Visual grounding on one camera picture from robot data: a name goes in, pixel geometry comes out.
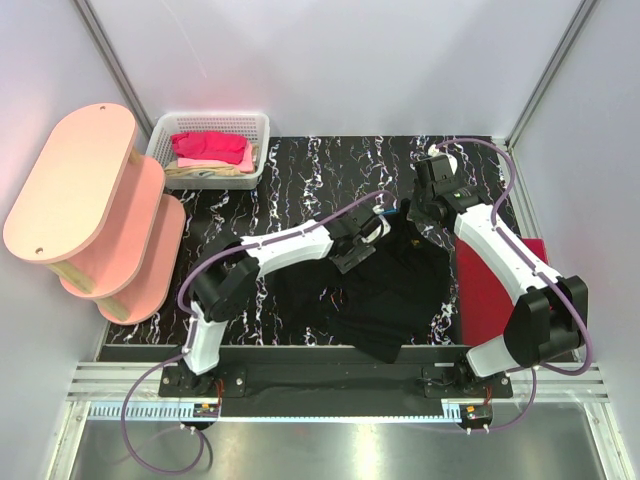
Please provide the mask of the black t-shirt with daisy print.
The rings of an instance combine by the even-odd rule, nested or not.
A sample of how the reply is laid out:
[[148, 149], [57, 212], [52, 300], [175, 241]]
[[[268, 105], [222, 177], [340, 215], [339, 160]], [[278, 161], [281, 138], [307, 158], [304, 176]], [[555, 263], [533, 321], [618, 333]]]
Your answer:
[[328, 259], [273, 274], [282, 338], [293, 345], [348, 345], [385, 363], [424, 337], [449, 299], [450, 255], [408, 218], [409, 202], [387, 214], [391, 231], [375, 252], [342, 274]]

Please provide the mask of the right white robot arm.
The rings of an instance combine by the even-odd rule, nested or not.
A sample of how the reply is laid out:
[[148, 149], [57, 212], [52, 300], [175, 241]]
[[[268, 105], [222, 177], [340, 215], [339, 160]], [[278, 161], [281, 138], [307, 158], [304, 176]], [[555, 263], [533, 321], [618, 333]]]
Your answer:
[[445, 154], [414, 164], [410, 213], [454, 233], [500, 281], [513, 309], [501, 334], [467, 351], [454, 371], [466, 396], [486, 389], [490, 377], [536, 366], [584, 348], [592, 362], [587, 330], [588, 288], [577, 275], [565, 277], [540, 260], [502, 221], [498, 207], [465, 184]]

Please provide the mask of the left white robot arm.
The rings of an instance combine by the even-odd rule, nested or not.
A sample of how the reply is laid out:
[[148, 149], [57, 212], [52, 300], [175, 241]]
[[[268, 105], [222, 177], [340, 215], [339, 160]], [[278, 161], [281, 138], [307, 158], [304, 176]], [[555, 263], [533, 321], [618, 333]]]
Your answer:
[[206, 245], [179, 288], [177, 303], [189, 314], [181, 353], [181, 384], [196, 396], [215, 386], [214, 369], [227, 324], [246, 309], [259, 278], [303, 263], [327, 259], [344, 274], [376, 251], [391, 232], [381, 207], [357, 202], [322, 219], [280, 232], [239, 237], [224, 234]]

